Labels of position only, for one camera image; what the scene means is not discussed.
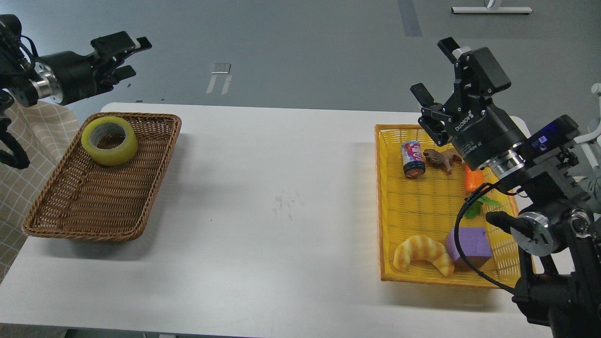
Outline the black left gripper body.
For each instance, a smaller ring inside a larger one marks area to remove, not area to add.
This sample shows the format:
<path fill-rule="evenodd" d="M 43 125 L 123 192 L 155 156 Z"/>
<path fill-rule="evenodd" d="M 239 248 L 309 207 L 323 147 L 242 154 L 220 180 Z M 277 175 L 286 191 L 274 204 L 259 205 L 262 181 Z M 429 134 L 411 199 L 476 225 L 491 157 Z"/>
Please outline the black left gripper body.
<path fill-rule="evenodd" d="M 79 55 L 73 51 L 58 52 L 39 58 L 39 63 L 50 70 L 58 82 L 58 92 L 52 99 L 59 105 L 68 105 L 113 90 L 113 84 L 97 77 L 102 65 L 99 52 Z"/>

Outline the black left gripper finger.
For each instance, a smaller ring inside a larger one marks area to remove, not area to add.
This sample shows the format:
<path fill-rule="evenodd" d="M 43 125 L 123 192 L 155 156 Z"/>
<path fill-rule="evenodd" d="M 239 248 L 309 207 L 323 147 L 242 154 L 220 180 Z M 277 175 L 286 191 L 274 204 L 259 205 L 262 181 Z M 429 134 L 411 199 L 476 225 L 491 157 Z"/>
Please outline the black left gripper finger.
<path fill-rule="evenodd" d="M 130 65 L 109 67 L 106 70 L 106 86 L 115 86 L 122 80 L 134 77 L 135 75 L 137 75 L 137 73 Z"/>
<path fill-rule="evenodd" d="M 124 31 L 97 37 L 91 41 L 91 45 L 95 50 L 96 57 L 105 62 L 121 62 L 131 54 L 152 48 L 152 43 L 148 38 L 132 38 Z"/>

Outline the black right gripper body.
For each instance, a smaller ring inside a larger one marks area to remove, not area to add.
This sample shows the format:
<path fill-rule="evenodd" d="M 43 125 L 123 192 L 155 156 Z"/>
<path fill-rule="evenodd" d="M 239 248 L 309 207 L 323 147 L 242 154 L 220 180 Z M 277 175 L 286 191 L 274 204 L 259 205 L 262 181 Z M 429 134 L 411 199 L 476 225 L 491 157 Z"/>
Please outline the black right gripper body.
<path fill-rule="evenodd" d="M 480 169 L 526 139 L 517 124 L 492 101 L 484 108 L 463 109 L 466 114 L 451 124 L 451 143 L 470 169 Z"/>

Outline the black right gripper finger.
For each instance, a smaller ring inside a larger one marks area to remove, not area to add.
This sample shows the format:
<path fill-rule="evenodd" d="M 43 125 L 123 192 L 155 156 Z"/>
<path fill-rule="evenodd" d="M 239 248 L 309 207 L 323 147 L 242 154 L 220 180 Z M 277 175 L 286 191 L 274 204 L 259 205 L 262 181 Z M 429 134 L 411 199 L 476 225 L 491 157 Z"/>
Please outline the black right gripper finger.
<path fill-rule="evenodd" d="M 451 61 L 455 80 L 453 93 L 438 110 L 440 120 L 466 120 L 486 116 L 492 96 L 511 86 L 511 80 L 487 47 L 460 47 L 453 37 L 438 41 Z"/>
<path fill-rule="evenodd" d="M 418 83 L 410 87 L 410 91 L 421 105 L 418 123 L 438 147 L 451 144 L 457 134 L 455 126 L 459 121 L 458 89 L 459 87 L 454 85 L 453 94 L 442 104 L 434 100 L 424 84 Z"/>

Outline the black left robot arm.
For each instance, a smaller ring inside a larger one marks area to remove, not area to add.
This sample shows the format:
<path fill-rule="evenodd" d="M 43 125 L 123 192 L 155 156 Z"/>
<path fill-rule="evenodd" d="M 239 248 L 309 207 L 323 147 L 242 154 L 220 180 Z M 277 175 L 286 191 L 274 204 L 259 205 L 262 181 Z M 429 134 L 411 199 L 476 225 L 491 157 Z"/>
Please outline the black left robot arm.
<path fill-rule="evenodd" d="M 16 15 L 2 14 L 0 19 L 1 87 L 1 163 L 25 169 L 30 160 L 21 144 L 9 133 L 11 118 L 6 110 L 15 103 L 32 107 L 41 99 L 51 98 L 68 105 L 107 93 L 122 80 L 136 75 L 125 60 L 152 48 L 146 37 L 132 38 L 121 31 L 92 40 L 93 52 L 79 55 L 73 51 L 41 56 L 32 40 L 22 33 Z"/>

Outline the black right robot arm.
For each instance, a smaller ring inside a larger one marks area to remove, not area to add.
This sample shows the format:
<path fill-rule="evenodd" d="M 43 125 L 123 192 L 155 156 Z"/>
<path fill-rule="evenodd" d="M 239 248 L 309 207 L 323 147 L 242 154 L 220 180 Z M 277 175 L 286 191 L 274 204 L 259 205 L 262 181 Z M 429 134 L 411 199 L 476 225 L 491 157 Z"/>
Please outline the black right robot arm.
<path fill-rule="evenodd" d="M 562 115 L 526 137 L 492 96 L 511 81 L 487 47 L 461 48 L 447 37 L 438 47 L 453 64 L 453 94 L 437 103 L 422 83 L 411 86 L 421 105 L 419 124 L 433 141 L 452 144 L 472 170 L 489 168 L 494 184 L 482 184 L 460 209 L 490 190 L 524 192 L 532 201 L 518 216 L 488 212 L 487 222 L 511 234 L 519 249 L 515 287 L 499 284 L 528 323 L 548 326 L 554 338 L 600 336 L 600 220 L 591 197 L 568 173 L 578 164 L 571 149 L 580 140 L 577 123 Z"/>

